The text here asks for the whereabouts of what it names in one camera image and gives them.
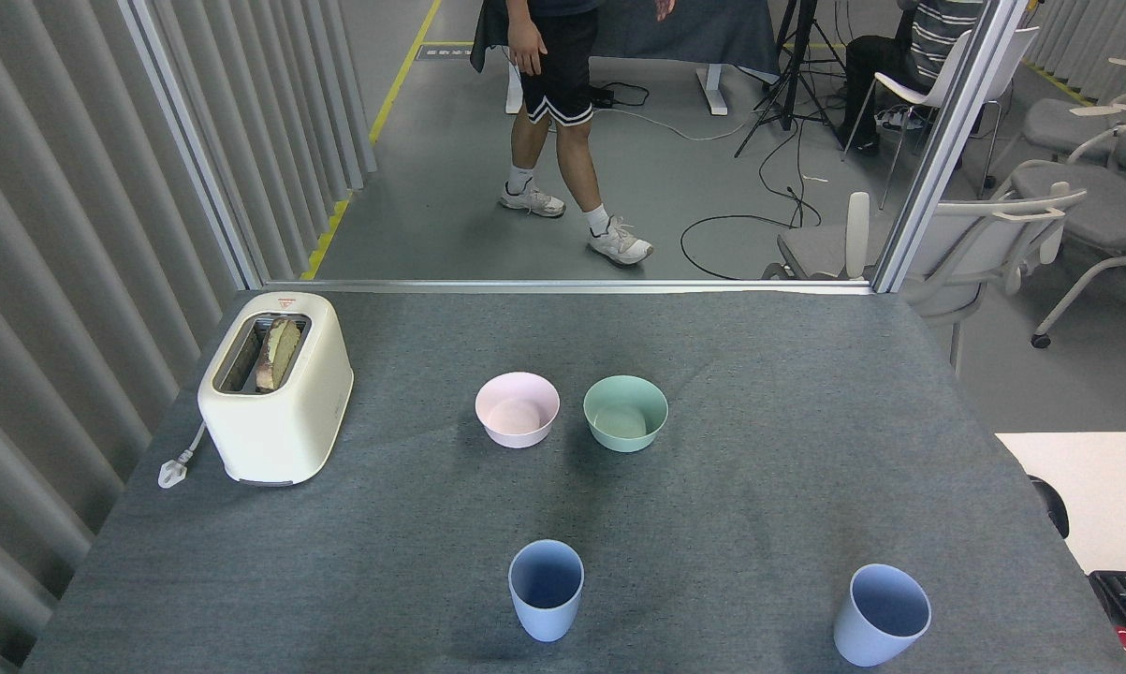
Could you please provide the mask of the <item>person's right hand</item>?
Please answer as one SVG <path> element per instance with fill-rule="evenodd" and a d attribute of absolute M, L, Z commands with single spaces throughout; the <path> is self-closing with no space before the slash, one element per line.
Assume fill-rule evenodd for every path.
<path fill-rule="evenodd" d="M 511 63 L 527 77 L 540 77 L 542 59 L 548 50 L 533 19 L 511 14 L 508 17 L 507 39 Z"/>

